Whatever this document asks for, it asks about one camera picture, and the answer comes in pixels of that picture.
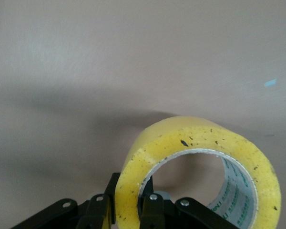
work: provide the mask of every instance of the beige wall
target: beige wall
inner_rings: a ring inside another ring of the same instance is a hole
[[[173,115],[264,151],[286,229],[286,1],[0,0],[0,229],[103,191],[138,133]],[[208,159],[180,158],[159,188],[207,202],[223,176]]]

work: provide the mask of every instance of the screw head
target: screw head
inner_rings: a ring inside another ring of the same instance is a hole
[[[71,202],[66,202],[62,205],[63,208],[67,208],[71,206]]]
[[[190,202],[189,202],[189,201],[187,201],[186,199],[183,199],[183,200],[181,200],[181,201],[180,201],[180,204],[181,204],[182,206],[187,207],[187,206],[189,206],[189,205],[190,205]]]
[[[151,195],[149,196],[149,199],[151,199],[151,200],[156,200],[156,199],[158,199],[158,197],[157,197],[156,194],[151,194]]]
[[[104,199],[104,197],[100,196],[96,198],[96,201],[102,201]]]

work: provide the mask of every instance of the yellow tape roll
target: yellow tape roll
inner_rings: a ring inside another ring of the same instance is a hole
[[[138,198],[150,176],[184,154],[222,157],[225,182],[208,206],[241,229],[276,228],[281,193],[274,169],[251,142],[201,118],[177,116],[146,128],[135,140],[115,191],[119,229],[138,229]]]

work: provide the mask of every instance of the tape hole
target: tape hole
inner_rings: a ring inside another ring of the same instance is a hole
[[[192,197],[204,205],[217,198],[225,180],[221,157],[187,154],[162,165],[153,175],[154,190],[168,192],[172,201]]]

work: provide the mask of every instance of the black metal bracket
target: black metal bracket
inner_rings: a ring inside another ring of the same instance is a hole
[[[120,173],[113,173],[103,194],[77,205],[61,199],[12,229],[110,229],[115,224],[115,187]],[[192,198],[174,204],[154,193],[153,179],[138,200],[140,229],[237,229]]]

